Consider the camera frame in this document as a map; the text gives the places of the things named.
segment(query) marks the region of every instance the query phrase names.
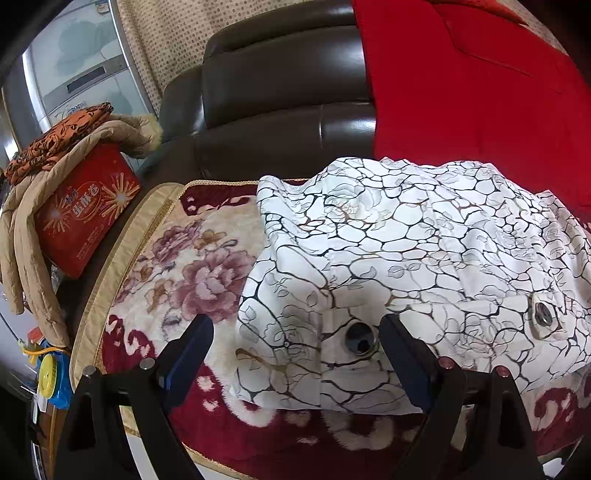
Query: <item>sofa backrest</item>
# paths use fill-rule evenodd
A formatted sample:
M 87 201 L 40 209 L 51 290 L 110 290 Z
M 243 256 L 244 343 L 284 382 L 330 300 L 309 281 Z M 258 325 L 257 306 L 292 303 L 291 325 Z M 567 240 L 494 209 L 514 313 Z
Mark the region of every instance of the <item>sofa backrest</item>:
M 347 0 L 313 0 L 238 22 L 165 91 L 165 140 L 192 134 L 206 178 L 310 177 L 371 157 L 375 109 Z

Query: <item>orange patterned cloth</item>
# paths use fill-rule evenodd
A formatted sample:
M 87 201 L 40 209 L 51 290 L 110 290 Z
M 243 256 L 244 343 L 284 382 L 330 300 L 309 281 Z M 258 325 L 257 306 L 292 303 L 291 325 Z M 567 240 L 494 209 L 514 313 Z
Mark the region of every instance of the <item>orange patterned cloth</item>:
M 8 164 L 5 174 L 10 185 L 38 170 L 51 170 L 74 145 L 104 124 L 112 112 L 111 104 L 105 102 L 78 110 L 54 125 Z

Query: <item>floral blanket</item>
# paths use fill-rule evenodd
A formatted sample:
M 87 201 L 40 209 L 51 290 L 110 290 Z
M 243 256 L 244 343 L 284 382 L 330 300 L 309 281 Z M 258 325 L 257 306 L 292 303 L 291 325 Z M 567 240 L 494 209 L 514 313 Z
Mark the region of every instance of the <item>floral blanket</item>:
M 185 402 L 169 416 L 197 463 L 235 478 L 387 479 L 422 415 L 274 410 L 229 394 L 239 298 L 265 241 L 255 193 L 254 182 L 197 181 L 185 188 L 122 282 L 96 363 L 111 373 L 156 357 L 196 313 L 206 313 L 215 323 L 214 343 Z M 522 397 L 539 455 L 576 441 L 591 426 L 589 367 Z M 459 421 L 447 469 L 458 460 L 468 414 Z M 124 422 L 137 434 L 129 414 Z

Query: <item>firework graphic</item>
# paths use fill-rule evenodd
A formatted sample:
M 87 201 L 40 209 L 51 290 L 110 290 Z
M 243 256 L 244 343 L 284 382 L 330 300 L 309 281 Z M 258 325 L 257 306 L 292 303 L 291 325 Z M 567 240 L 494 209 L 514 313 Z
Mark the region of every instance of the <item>firework graphic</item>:
M 101 216 L 104 218 L 109 215 L 110 223 L 114 222 L 121 212 L 123 212 L 124 208 L 127 207 L 127 204 L 139 190 L 139 185 L 134 185 L 134 182 L 129 180 L 125 181 L 124 185 L 124 180 L 124 174 L 120 173 L 119 177 L 115 177 L 114 182 L 111 184 L 112 190 L 105 185 L 102 186 L 103 192 L 107 194 L 107 201 L 105 202 L 107 208 L 101 213 Z
M 61 199 L 57 196 L 51 200 L 51 207 L 47 212 L 47 222 L 43 226 L 43 231 L 51 229 L 51 233 L 64 233 L 69 229 L 70 205 L 66 202 L 66 198 Z

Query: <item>red gift box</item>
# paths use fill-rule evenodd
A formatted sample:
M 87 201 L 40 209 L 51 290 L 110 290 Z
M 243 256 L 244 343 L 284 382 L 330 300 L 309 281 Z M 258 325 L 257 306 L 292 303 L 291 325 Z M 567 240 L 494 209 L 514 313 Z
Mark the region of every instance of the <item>red gift box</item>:
M 78 278 L 111 225 L 140 189 L 119 148 L 98 144 L 35 215 L 41 250 Z

